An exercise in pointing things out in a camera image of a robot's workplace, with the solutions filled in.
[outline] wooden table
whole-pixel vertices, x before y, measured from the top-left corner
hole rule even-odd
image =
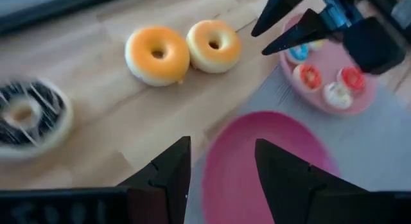
[[[264,35],[253,38],[267,0],[117,0],[0,39],[0,78],[34,75],[51,80],[72,99],[74,130],[67,142],[37,159],[0,167],[0,188],[116,185],[183,135],[193,161],[216,132],[278,64],[261,50],[286,18],[321,0],[305,0]],[[124,44],[137,28],[169,26],[185,36],[202,19],[221,19],[238,31],[242,58],[226,74],[190,69],[184,83],[163,88],[136,80]],[[400,71],[383,81],[392,88]]]

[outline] blue frosted mini donut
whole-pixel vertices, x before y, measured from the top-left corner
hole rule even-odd
[[[302,44],[300,46],[291,47],[286,50],[286,55],[288,61],[293,64],[302,64],[308,59],[308,54],[310,50],[307,44]]]
[[[55,86],[38,80],[0,85],[0,159],[34,157],[69,133],[73,109]]]

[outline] donut icing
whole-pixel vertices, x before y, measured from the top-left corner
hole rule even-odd
[[[312,65],[297,65],[293,70],[293,77],[306,91],[314,92],[322,85],[321,73]]]
[[[324,45],[324,40],[317,40],[317,41],[310,42],[308,44],[308,47],[310,50],[318,51],[319,49],[322,48],[323,45]]]
[[[355,67],[345,67],[338,72],[337,79],[351,92],[362,92],[365,89],[365,76]]]
[[[24,109],[30,112],[26,119],[13,114]],[[58,146],[73,120],[68,98],[38,80],[12,80],[0,86],[0,112],[0,159],[35,157]]]
[[[353,104],[353,98],[348,89],[340,82],[332,82],[324,86],[326,103],[336,109],[347,109]]]
[[[186,42],[192,64],[207,73],[224,73],[240,59],[240,39],[223,21],[196,23],[188,31]]]
[[[125,46],[125,59],[131,72],[153,86],[181,81],[189,67],[186,41],[175,31],[153,26],[134,32]]]
[[[309,49],[307,44],[291,47],[286,50],[288,61],[293,64],[302,64],[308,59]]]

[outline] pink bowl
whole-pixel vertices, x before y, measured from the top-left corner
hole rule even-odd
[[[302,15],[300,14],[292,17],[285,24],[283,32],[296,24],[301,16]],[[377,90],[376,77],[366,74],[365,90],[354,97],[354,102],[351,107],[345,110],[335,109],[327,105],[324,101],[322,97],[322,89],[316,92],[305,92],[299,87],[292,76],[292,71],[296,65],[287,61],[285,51],[280,52],[280,63],[286,79],[291,83],[293,88],[312,105],[330,114],[355,115],[368,108],[375,99]],[[314,65],[321,72],[323,86],[327,83],[335,82],[337,80],[337,74],[341,68],[355,66],[342,45],[330,41],[325,41],[320,50],[311,51],[305,63]]]
[[[274,223],[254,158],[259,138],[338,175],[325,147],[298,121],[277,112],[239,117],[217,137],[206,159],[202,206],[209,224]]]

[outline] toy donut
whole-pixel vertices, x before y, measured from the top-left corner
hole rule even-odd
[[[324,45],[324,40],[317,40],[317,41],[310,42],[308,44],[308,47],[310,50],[318,51],[319,49],[322,48],[323,45]]]
[[[345,67],[338,72],[337,79],[351,92],[359,93],[365,89],[365,77],[355,67]]]
[[[73,122],[67,96],[32,79],[0,86],[0,115],[0,159],[27,159],[57,147]]]
[[[186,37],[191,63],[207,73],[224,73],[240,59],[241,42],[223,21],[196,23]]]
[[[294,79],[306,91],[314,92],[321,87],[320,71],[312,65],[300,64],[293,71]]]
[[[308,59],[309,49],[307,44],[291,47],[286,50],[287,60],[293,64],[302,64]]]
[[[347,109],[353,104],[353,98],[348,89],[340,82],[329,83],[323,92],[326,103],[336,109]]]
[[[183,79],[189,67],[186,41],[175,31],[153,26],[133,33],[125,47],[131,72],[152,86],[167,86]]]

